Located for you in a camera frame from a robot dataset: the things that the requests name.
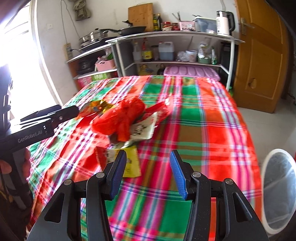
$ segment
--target tablecloth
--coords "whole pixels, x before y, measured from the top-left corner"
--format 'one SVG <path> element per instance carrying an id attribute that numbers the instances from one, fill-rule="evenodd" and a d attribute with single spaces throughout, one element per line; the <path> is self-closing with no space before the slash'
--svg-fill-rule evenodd
<path id="1" fill-rule="evenodd" d="M 177 149 L 195 171 L 210 179 L 232 178 L 261 217 L 260 171 L 247 126 L 222 84 L 210 78 L 131 76 L 92 82 L 66 106 L 91 100 L 116 103 L 135 96 L 149 107 L 168 96 L 173 112 L 152 139 L 137 144 L 142 176 L 124 178 L 114 201 L 106 201 L 114 240 L 183 240 L 191 206 L 179 195 L 169 154 Z M 96 147 L 108 147 L 106 136 L 93 133 L 94 118 L 72 119 L 55 135 L 30 146 L 29 185 L 34 195 L 31 227 L 53 193 L 71 178 L 81 181 L 102 170 Z M 85 199 L 81 203 L 82 237 L 87 240 Z M 215 236 L 212 202 L 210 240 Z"/>

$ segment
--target electric kettle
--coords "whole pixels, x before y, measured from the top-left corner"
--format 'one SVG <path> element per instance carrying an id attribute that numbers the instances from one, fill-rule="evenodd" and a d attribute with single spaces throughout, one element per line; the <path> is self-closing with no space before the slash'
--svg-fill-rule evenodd
<path id="1" fill-rule="evenodd" d="M 232 12 L 217 11 L 217 34 L 231 35 L 235 29 L 234 15 Z"/>

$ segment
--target frying pan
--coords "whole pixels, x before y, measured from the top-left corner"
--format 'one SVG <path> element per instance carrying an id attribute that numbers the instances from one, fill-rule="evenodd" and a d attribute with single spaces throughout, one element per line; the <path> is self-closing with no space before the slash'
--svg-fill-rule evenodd
<path id="1" fill-rule="evenodd" d="M 113 33 L 118 33 L 121 36 L 127 36 L 127 35 L 131 35 L 131 34 L 143 33 L 145 31 L 145 28 L 146 28 L 146 26 L 133 26 L 133 24 L 130 23 L 128 20 L 123 21 L 123 23 L 127 23 L 128 28 L 122 28 L 122 29 L 119 29 L 119 30 L 105 28 L 105 29 L 101 29 L 101 31 L 109 30 L 109 31 L 111 31 Z"/>

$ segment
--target blue gripper pad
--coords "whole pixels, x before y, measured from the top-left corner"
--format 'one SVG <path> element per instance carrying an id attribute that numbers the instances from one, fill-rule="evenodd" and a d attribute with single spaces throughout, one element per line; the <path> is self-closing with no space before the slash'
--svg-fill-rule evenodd
<path id="1" fill-rule="evenodd" d="M 173 150 L 170 153 L 170 166 L 180 195 L 184 200 L 192 200 L 192 190 L 189 188 L 193 172 L 191 165 L 183 162 L 178 151 Z"/>
<path id="2" fill-rule="evenodd" d="M 106 182 L 111 185 L 110 198 L 114 199 L 118 194 L 124 169 L 126 168 L 126 152 L 120 150 L 113 162 L 110 172 L 107 176 Z"/>

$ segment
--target trash can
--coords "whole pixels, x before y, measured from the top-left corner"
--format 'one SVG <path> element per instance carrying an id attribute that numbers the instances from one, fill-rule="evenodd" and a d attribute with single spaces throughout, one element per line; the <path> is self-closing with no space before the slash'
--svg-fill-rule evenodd
<path id="1" fill-rule="evenodd" d="M 282 149 L 272 150 L 261 168 L 262 224 L 269 236 L 281 232 L 296 210 L 296 163 Z"/>

